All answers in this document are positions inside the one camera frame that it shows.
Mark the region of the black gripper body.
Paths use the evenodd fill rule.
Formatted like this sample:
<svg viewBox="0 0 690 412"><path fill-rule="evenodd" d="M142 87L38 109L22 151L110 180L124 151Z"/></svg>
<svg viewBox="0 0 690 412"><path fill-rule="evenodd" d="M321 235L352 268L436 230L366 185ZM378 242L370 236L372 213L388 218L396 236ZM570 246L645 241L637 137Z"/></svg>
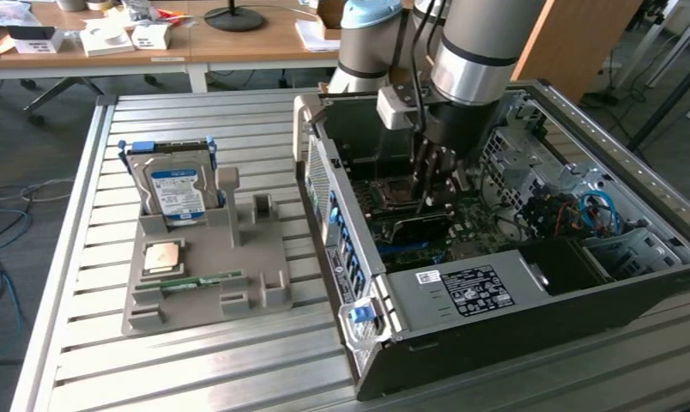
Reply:
<svg viewBox="0 0 690 412"><path fill-rule="evenodd" d="M426 107L424 136L441 147L465 157L489 129L500 100L485 105L466 106L446 101Z"/></svg>

